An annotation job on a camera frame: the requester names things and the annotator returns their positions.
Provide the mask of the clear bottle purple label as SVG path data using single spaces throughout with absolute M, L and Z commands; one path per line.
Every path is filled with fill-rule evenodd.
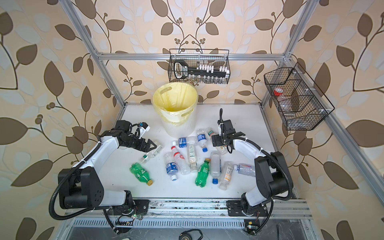
M 240 175 L 245 175 L 250 177 L 256 176 L 255 166 L 253 165 L 237 164 L 237 165 L 234 165 L 234 170 Z

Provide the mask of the white bottle orange label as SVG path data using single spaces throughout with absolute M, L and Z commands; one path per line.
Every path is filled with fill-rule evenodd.
M 211 127 L 208 127 L 205 129 L 205 132 L 206 132 L 207 136 L 209 137 L 209 139 L 211 140 L 211 142 L 213 143 L 212 136 L 216 134 L 215 131 Z M 217 151 L 220 152 L 221 155 L 225 155 L 226 153 L 228 153 L 226 146 L 219 146 L 219 147 L 215 147 L 215 148 Z

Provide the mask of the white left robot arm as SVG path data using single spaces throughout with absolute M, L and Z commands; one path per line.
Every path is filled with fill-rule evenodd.
M 93 210 L 115 208 L 123 214 L 132 214 L 136 205 L 128 190 L 106 190 L 98 176 L 110 155 L 120 147 L 148 153 L 156 148 L 143 135 L 150 130 L 147 123 L 116 122 L 114 128 L 97 137 L 96 146 L 76 165 L 63 169 L 58 175 L 50 202 L 49 214 L 54 220 L 68 220 Z

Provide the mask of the green soda bottle yellow cap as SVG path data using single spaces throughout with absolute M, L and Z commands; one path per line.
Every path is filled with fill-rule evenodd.
M 151 179 L 149 173 L 146 169 L 144 169 L 140 163 L 134 163 L 130 167 L 130 172 L 135 176 L 137 180 L 142 183 L 146 183 L 148 186 L 153 184 L 153 180 Z

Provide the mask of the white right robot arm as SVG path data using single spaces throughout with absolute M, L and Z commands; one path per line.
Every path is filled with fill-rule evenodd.
M 264 150 L 244 133 L 236 132 L 230 120 L 219 119 L 218 129 L 219 133 L 211 137 L 214 147 L 226 147 L 230 154 L 238 151 L 254 162 L 256 186 L 240 200 L 244 215 L 252 216 L 258 208 L 274 200 L 293 198 L 294 183 L 281 152 Z

